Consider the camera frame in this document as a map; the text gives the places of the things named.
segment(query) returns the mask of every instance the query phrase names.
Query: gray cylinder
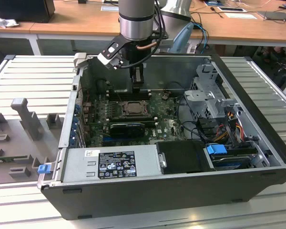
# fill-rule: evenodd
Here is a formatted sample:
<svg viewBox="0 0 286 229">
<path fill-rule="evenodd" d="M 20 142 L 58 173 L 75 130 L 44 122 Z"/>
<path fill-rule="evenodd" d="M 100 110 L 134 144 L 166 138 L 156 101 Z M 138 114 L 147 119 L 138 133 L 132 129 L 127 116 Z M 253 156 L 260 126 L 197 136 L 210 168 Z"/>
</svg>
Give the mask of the gray cylinder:
<svg viewBox="0 0 286 229">
<path fill-rule="evenodd" d="M 166 5 L 161 9 L 162 11 L 191 17 L 189 12 L 192 0 L 167 0 Z"/>
<path fill-rule="evenodd" d="M 145 18 L 154 13 L 154 0 L 119 0 L 119 13 L 130 18 Z"/>
<path fill-rule="evenodd" d="M 154 0 L 119 0 L 120 33 L 131 41 L 153 33 Z"/>
</svg>

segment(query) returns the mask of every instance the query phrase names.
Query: white cloth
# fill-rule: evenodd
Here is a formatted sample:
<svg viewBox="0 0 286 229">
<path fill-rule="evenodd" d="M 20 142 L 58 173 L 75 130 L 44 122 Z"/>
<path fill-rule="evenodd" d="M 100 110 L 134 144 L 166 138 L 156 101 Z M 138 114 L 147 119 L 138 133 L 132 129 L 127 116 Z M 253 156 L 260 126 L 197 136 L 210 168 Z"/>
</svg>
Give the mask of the white cloth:
<svg viewBox="0 0 286 229">
<path fill-rule="evenodd" d="M 13 26 L 18 26 L 17 22 L 14 19 L 2 19 L 0 18 L 0 27 L 6 28 L 6 27 L 13 27 Z"/>
</svg>

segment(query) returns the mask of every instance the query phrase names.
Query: copper tube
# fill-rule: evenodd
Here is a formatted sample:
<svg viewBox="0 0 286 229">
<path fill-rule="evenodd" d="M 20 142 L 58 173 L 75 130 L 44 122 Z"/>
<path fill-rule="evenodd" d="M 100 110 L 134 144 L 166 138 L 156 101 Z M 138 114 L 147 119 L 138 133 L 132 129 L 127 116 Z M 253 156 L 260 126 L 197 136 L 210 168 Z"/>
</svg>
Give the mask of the copper tube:
<svg viewBox="0 0 286 229">
<path fill-rule="evenodd" d="M 153 43 L 150 43 L 146 46 L 137 46 L 137 50 L 145 50 L 145 49 L 150 49 L 154 46 L 156 46 L 157 42 L 153 42 Z"/>
</svg>

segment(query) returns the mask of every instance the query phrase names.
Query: blue object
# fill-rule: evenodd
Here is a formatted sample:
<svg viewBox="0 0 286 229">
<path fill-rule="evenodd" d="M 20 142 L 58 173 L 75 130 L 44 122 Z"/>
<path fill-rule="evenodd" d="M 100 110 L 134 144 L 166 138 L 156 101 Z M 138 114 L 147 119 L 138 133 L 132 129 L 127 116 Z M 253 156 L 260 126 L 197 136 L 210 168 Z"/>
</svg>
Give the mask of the blue object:
<svg viewBox="0 0 286 229">
<path fill-rule="evenodd" d="M 73 117 L 72 122 L 73 123 L 78 123 L 78 118 L 77 117 Z"/>
<path fill-rule="evenodd" d="M 224 6 L 220 1 L 204 1 L 207 6 Z"/>
<path fill-rule="evenodd" d="M 207 43 L 207 36 L 206 36 L 206 33 L 205 33 L 205 29 L 202 28 L 200 25 L 194 23 L 194 26 L 197 26 L 199 29 L 201 29 L 202 33 L 204 34 L 204 48 L 202 49 L 201 51 L 201 54 L 204 52 L 204 49 L 206 48 L 206 43 Z"/>
<path fill-rule="evenodd" d="M 51 165 L 40 165 L 37 170 L 38 174 L 51 173 Z"/>
<path fill-rule="evenodd" d="M 79 106 L 78 104 L 76 104 L 74 108 L 75 108 L 75 110 L 78 110 L 78 111 L 79 111 L 79 110 L 81 109 L 81 106 Z"/>
<path fill-rule="evenodd" d="M 73 130 L 76 130 L 76 129 L 77 129 L 77 125 L 76 125 L 75 123 L 72 123 L 71 128 L 72 128 Z"/>
<path fill-rule="evenodd" d="M 209 145 L 206 150 L 209 154 L 226 154 L 227 150 L 224 145 Z"/>
<path fill-rule="evenodd" d="M 75 146 L 75 139 L 73 137 L 69 139 L 69 146 Z"/>
<path fill-rule="evenodd" d="M 186 46 L 193 31 L 193 23 L 188 23 L 175 37 L 174 44 L 168 52 L 181 53 L 182 49 Z"/>
<path fill-rule="evenodd" d="M 75 137 L 75 131 L 70 131 L 70 136 Z"/>
</svg>

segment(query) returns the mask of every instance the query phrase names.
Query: power supply label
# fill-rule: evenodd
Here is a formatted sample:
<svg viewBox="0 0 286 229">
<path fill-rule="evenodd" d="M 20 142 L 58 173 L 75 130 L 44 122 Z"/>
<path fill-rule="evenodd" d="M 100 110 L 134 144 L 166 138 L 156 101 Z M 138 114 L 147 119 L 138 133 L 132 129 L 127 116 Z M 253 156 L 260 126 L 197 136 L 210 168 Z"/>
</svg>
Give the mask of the power supply label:
<svg viewBox="0 0 286 229">
<path fill-rule="evenodd" d="M 134 151 L 99 153 L 99 179 L 136 176 Z"/>
</svg>

